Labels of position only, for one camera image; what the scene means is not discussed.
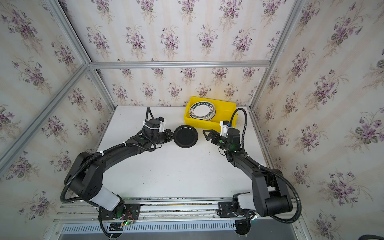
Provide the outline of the cream plate bear drawing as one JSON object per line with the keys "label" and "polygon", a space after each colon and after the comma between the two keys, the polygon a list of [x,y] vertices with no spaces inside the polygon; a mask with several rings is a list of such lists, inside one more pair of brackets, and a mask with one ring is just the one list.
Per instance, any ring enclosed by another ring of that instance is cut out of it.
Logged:
{"label": "cream plate bear drawing", "polygon": [[202,120],[202,121],[210,121],[215,117],[215,115],[211,115],[205,118],[194,118],[195,120]]}

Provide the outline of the white plate green text rim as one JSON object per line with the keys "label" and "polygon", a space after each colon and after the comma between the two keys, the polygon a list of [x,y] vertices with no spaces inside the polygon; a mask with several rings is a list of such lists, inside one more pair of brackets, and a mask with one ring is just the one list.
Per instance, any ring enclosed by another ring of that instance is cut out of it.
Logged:
{"label": "white plate green text rim", "polygon": [[211,102],[200,101],[192,104],[189,108],[191,118],[205,118],[216,114],[216,107]]}

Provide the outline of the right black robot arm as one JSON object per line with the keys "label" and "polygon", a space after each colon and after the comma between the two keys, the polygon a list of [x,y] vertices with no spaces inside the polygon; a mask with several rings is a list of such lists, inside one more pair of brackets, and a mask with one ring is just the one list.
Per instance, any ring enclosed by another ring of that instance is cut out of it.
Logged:
{"label": "right black robot arm", "polygon": [[229,121],[221,122],[219,132],[203,130],[206,140],[224,150],[227,161],[251,179],[251,192],[233,196],[233,214],[247,219],[255,215],[271,217],[283,224],[296,222],[302,214],[302,202],[298,192],[280,170],[265,167],[246,152],[246,128],[239,131],[233,126],[237,112],[246,113],[246,110],[236,109]]}

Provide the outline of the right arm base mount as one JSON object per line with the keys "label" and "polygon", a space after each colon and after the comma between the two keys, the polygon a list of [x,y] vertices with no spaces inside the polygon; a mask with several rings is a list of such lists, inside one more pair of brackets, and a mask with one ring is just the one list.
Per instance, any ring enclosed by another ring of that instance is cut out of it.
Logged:
{"label": "right arm base mount", "polygon": [[235,221],[235,232],[247,236],[251,231],[251,221],[256,217],[253,196],[250,192],[233,195],[230,202],[219,202],[217,215],[220,218],[243,218]]}

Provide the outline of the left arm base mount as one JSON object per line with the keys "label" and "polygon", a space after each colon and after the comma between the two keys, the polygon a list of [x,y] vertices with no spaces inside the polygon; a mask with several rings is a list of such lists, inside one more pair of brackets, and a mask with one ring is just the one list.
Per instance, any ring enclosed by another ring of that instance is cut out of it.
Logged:
{"label": "left arm base mount", "polygon": [[[118,196],[119,202],[117,206],[108,211],[103,207],[98,208],[98,221],[100,228],[105,236],[109,240],[116,240],[122,233],[116,233],[116,231],[122,231],[124,226],[134,224],[135,220],[139,219],[141,210],[141,204],[126,204],[125,201]],[[110,224],[108,228],[104,227],[103,220],[117,220],[121,221],[120,224]]]}

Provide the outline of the black round plate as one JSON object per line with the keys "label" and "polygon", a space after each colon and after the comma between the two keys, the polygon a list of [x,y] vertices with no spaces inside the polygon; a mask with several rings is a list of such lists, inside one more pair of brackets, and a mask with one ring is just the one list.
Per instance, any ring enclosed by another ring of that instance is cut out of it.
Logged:
{"label": "black round plate", "polygon": [[174,132],[174,142],[181,148],[193,147],[199,138],[197,130],[189,125],[182,125],[176,128]]}

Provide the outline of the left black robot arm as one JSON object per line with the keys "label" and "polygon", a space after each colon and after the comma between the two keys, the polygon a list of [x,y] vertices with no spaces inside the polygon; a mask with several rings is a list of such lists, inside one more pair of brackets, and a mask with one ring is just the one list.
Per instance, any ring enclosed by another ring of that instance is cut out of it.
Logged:
{"label": "left black robot arm", "polygon": [[153,152],[173,140],[163,117],[154,118],[148,107],[142,129],[119,145],[89,154],[80,153],[70,168],[60,195],[62,203],[85,201],[120,218],[125,212],[123,199],[103,186],[104,173],[127,158]]}

